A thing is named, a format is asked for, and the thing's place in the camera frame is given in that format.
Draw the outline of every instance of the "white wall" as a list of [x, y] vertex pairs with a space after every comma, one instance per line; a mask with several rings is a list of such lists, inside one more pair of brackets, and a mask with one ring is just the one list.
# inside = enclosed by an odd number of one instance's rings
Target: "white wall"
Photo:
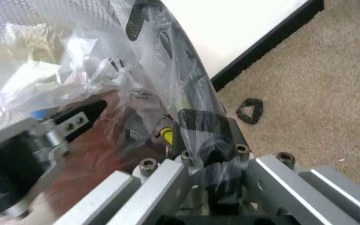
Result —
[[162, 0], [212, 78], [307, 0]]

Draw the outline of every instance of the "plastic wrap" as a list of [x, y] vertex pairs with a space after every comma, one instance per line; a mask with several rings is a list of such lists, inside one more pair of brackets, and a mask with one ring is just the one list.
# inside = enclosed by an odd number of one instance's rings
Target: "plastic wrap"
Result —
[[[64, 205], [56, 215], [112, 171], [148, 156], [162, 161], [165, 142], [155, 134], [164, 118], [179, 124], [194, 165], [205, 168], [204, 187], [215, 192], [240, 177], [224, 110], [160, 1], [0, 0], [0, 129], [97, 98], [108, 108], [75, 140], [73, 159], [44, 193]], [[90, 185], [77, 192], [67, 188], [84, 180]]]

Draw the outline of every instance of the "black baseboard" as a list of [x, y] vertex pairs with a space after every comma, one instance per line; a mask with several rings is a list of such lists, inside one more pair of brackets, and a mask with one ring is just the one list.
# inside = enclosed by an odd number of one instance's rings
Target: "black baseboard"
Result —
[[309, 22], [318, 12], [324, 10], [323, 1], [324, 0], [307, 1], [253, 46], [248, 48], [242, 55], [236, 58], [236, 60], [222, 69], [222, 71], [211, 79], [216, 91], [222, 89], [228, 82], [237, 77], [241, 71], [251, 66], [264, 54]]

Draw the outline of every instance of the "black clip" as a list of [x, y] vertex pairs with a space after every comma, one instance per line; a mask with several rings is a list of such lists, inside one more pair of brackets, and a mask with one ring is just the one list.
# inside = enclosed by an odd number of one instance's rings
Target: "black clip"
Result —
[[[252, 118], [247, 114], [242, 112], [242, 109], [247, 106], [254, 106], [254, 112], [252, 113]], [[240, 120], [248, 123], [248, 124], [256, 124], [258, 123], [260, 117], [263, 114], [263, 102], [260, 99], [255, 98], [247, 98], [236, 111], [237, 117]]]

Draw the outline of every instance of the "beige carpet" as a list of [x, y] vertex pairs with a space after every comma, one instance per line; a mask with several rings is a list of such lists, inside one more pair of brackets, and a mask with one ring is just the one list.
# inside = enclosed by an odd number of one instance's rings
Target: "beige carpet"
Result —
[[234, 118], [246, 98], [263, 100], [258, 124], [237, 120], [256, 155], [287, 151], [360, 184], [360, 0], [326, 0], [325, 11], [219, 96]]

